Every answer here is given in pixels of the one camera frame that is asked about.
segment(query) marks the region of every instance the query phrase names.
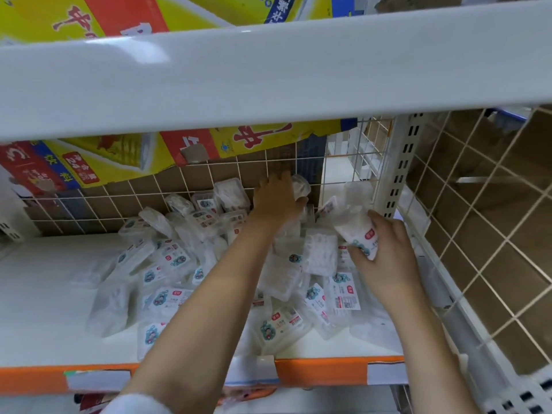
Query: forearm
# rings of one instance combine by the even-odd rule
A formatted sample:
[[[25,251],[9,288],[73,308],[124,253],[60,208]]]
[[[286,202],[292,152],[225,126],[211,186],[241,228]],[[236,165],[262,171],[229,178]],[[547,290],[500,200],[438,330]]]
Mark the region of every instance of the forearm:
[[[276,229],[254,216],[245,224],[165,328],[125,392],[152,395],[175,413],[214,410]]]
[[[423,291],[404,296],[391,317],[403,345],[414,409],[424,414],[479,413]]]

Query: hand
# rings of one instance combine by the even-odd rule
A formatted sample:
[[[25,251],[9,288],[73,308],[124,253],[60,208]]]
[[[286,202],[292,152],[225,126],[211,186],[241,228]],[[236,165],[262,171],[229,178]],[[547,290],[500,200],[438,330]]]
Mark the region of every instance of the hand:
[[[411,303],[426,299],[419,279],[418,263],[404,222],[383,218],[375,211],[368,211],[378,236],[377,254],[369,261],[364,253],[350,246],[349,254],[364,277],[366,285],[385,309],[393,313],[408,308]]]
[[[261,180],[253,195],[253,211],[249,220],[267,223],[278,232],[286,222],[299,219],[308,198],[295,201],[292,176],[289,171],[271,174],[268,180]]]

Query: orange shelf edge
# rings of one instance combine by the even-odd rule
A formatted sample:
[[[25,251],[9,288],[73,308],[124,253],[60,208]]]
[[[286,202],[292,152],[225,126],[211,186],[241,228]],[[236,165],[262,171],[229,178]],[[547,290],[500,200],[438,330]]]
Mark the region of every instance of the orange shelf edge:
[[[365,385],[369,363],[403,362],[403,356],[278,359],[280,386],[309,388],[325,385]],[[130,370],[138,363],[106,365],[30,366],[0,368],[0,395],[41,395],[68,392],[64,372],[71,370]]]

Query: white sleeve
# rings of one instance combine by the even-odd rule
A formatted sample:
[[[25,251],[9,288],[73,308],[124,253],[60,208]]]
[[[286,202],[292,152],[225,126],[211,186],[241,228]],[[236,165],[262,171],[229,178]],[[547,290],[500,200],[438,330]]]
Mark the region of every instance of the white sleeve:
[[[172,414],[149,395],[125,394],[111,401],[101,414]]]

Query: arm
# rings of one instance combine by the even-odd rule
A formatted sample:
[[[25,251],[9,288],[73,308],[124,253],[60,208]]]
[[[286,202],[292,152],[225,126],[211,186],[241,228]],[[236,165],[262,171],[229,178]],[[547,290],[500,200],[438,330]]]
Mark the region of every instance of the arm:
[[[172,412],[211,414],[272,240],[298,218],[289,172],[255,189],[254,210],[224,257],[170,321],[122,394],[145,394]]]
[[[479,413],[420,283],[416,256],[404,223],[385,220],[374,211],[368,214],[379,236],[376,258],[369,261],[355,247],[350,247],[349,253],[395,324],[403,345],[415,411]]]

